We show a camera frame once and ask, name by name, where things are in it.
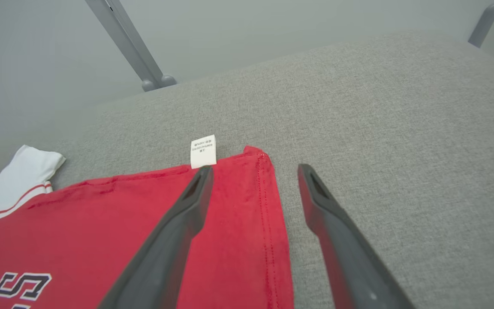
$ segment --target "gray fabric surface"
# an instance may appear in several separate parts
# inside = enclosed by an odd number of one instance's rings
[[[437,33],[400,33],[267,61],[61,114],[0,144],[67,162],[56,188],[266,151],[289,235],[297,308],[333,307],[296,167],[311,164],[416,307],[494,308],[494,59]]]

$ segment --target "white label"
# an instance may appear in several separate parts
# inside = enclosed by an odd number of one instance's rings
[[[190,165],[192,168],[216,164],[216,140],[214,134],[192,141],[190,146]]]

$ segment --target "red fabric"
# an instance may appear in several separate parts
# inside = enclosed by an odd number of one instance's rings
[[[0,294],[0,308],[92,309],[196,173],[179,166],[88,180],[34,197],[0,219],[1,288],[50,274],[36,300]],[[204,229],[194,238],[177,307],[292,308],[289,244],[273,166],[246,147],[219,160]]]

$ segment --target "metal leg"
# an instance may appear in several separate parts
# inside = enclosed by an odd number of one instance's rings
[[[485,37],[487,36],[487,33],[489,32],[491,26],[493,25],[493,22],[494,22],[494,3],[485,9],[484,13],[482,14],[482,17],[480,17],[480,20],[476,25],[476,28],[474,29],[474,32],[470,36],[470,39],[468,39],[468,43],[478,48],[481,47]]]
[[[172,76],[163,75],[119,0],[85,1],[141,78],[144,91],[177,83]]]

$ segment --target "gray couch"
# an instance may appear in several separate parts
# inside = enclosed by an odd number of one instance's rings
[[[290,55],[81,112],[0,143],[67,158],[55,188],[262,148],[289,235],[297,308],[333,307],[296,167],[311,164],[416,307],[494,309],[494,59],[439,33]]]

